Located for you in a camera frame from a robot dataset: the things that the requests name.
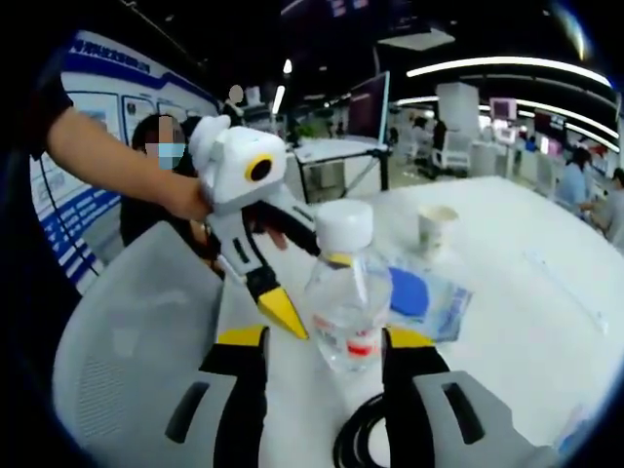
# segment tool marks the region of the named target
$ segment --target ceiling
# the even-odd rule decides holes
[[[615,92],[569,72],[497,65],[406,76],[410,69],[448,60],[516,56],[577,64],[619,84],[624,73],[621,63],[612,60],[619,53],[615,49],[618,46],[611,45],[608,31],[601,27],[605,10],[589,8],[593,5],[588,7],[587,2],[573,2],[579,5],[568,9],[576,12],[595,45],[594,53],[581,61],[561,16],[551,2],[538,0],[510,3],[508,11],[493,9],[491,2],[368,0],[367,16],[334,22],[319,22],[317,16],[318,8],[328,0],[302,0],[284,16],[281,10],[293,0],[201,4],[190,0],[136,0],[132,7],[122,0],[98,1],[101,7],[90,29],[161,61],[218,98],[225,98],[234,84],[245,87],[270,83],[274,87],[286,82],[285,108],[315,95],[326,96],[319,102],[322,105],[375,73],[375,46],[379,68],[391,72],[393,100],[432,96],[437,84],[462,80],[478,86],[484,101],[489,97],[511,97],[543,102],[616,129]],[[404,4],[404,16],[414,17],[409,24],[412,32],[434,26],[454,41],[421,52],[377,44],[390,34],[391,7],[398,3]],[[157,32],[154,24],[176,45]],[[288,77],[282,75],[286,58],[293,65]]]

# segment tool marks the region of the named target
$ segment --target led light strip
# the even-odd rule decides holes
[[[588,70],[581,66],[564,63],[562,61],[548,60],[546,58],[530,58],[530,57],[483,57],[483,58],[465,58],[462,60],[446,61],[435,65],[423,66],[408,71],[408,78],[434,73],[436,71],[451,70],[454,68],[464,68],[467,66],[483,66],[483,65],[531,65],[541,66],[545,68],[554,68],[561,71],[567,71],[576,75],[584,76],[590,80],[594,80],[609,88],[613,88],[611,83],[595,71]]]
[[[554,105],[548,105],[548,104],[542,104],[540,102],[534,102],[532,100],[516,99],[516,103],[518,105],[525,105],[526,107],[535,107],[536,109],[542,109],[542,110],[547,110],[549,112],[555,112],[556,114],[561,114],[561,115],[564,115],[565,117],[570,117],[572,119],[579,120],[579,121],[584,122],[584,123],[586,123],[588,125],[591,125],[592,127],[596,127],[598,130],[602,130],[603,132],[605,132],[610,137],[613,137],[615,139],[619,138],[619,135],[617,134],[617,132],[613,131],[609,127],[607,127],[607,126],[605,126],[603,124],[599,124],[595,120],[592,120],[592,119],[590,119],[588,117],[585,117],[584,115],[577,114],[576,112],[571,112],[569,110],[561,109],[560,107],[555,107]]]
[[[275,100],[273,100],[273,108],[271,109],[271,113],[274,115],[280,111],[280,105],[282,105],[282,99],[284,98],[284,93],[286,92],[286,87],[280,85],[277,87],[277,91],[275,92]]]
[[[585,129],[581,129],[580,127],[575,126],[574,124],[565,124],[565,126],[572,130],[573,132],[577,132],[578,134],[582,134],[587,138],[591,138],[594,141],[597,141],[600,144],[603,144],[604,146],[606,146],[608,149],[610,149],[611,151],[615,152],[615,153],[619,153],[620,152],[620,148],[618,148],[617,146],[615,146],[613,143],[606,141],[604,138],[596,135],[596,134],[592,134],[591,132],[589,132],[588,130]]]
[[[397,105],[420,104],[421,102],[436,102],[440,98],[437,96],[409,97],[397,100]]]
[[[489,111],[489,106],[488,105],[480,105],[479,106],[479,110],[482,111]],[[535,117],[535,113],[534,112],[528,112],[527,110],[519,110],[518,111],[518,115],[521,115],[523,117],[528,117],[530,119]],[[582,134],[587,138],[591,138],[593,141],[596,141],[600,144],[603,144],[604,146],[606,146],[608,149],[610,149],[611,151],[615,152],[615,153],[619,153],[620,152],[620,148],[618,148],[617,146],[615,146],[613,143],[611,143],[610,141],[607,141],[606,139],[593,134],[592,132],[585,130],[581,127],[578,127],[574,124],[569,124],[566,123],[565,127],[572,130],[573,132],[577,132],[578,134]]]
[[[417,104],[420,102],[436,102],[437,100],[439,100],[439,98],[437,96],[426,96],[426,97],[410,97],[407,99],[400,99],[397,101],[397,105],[406,105],[406,104]],[[549,105],[549,104],[542,104],[541,102],[535,102],[533,100],[525,100],[525,99],[516,99],[516,104],[517,105],[525,105],[526,107],[534,107],[536,109],[542,109],[542,110],[546,110],[549,112],[554,112],[556,114],[560,114],[560,115],[564,115],[565,117],[569,117],[572,119],[576,119],[580,122],[584,122],[587,125],[591,125],[592,127],[597,128],[598,130],[602,130],[603,132],[605,132],[607,135],[609,135],[610,137],[613,137],[614,139],[619,139],[619,134],[610,129],[609,127],[600,124],[598,122],[596,122],[595,120],[592,120],[588,117],[585,117],[584,115],[581,114],[577,114],[576,112],[572,112],[570,110],[565,110],[565,109],[561,109],[560,107],[555,107],[554,105]],[[489,106],[488,105],[480,105],[479,106],[479,110],[489,110]],[[523,114],[523,112],[527,112],[527,111],[522,111],[519,110],[518,113],[520,115],[525,115],[525,117],[528,117],[527,114]],[[530,114],[532,114],[530,117],[534,117],[535,114],[532,112],[529,112]]]

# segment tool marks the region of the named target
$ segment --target plastic water bottle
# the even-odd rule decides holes
[[[312,334],[335,371],[361,371],[381,357],[392,278],[372,247],[372,207],[356,200],[322,205],[316,215],[321,255],[305,288]]]

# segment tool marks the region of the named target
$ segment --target blue sponge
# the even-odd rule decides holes
[[[399,268],[392,275],[392,310],[409,317],[424,317],[429,307],[429,292],[422,279]]]

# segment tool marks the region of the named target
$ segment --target paper cup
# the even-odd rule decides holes
[[[420,251],[425,258],[433,258],[450,243],[452,230],[459,215],[449,207],[426,206],[418,210]]]

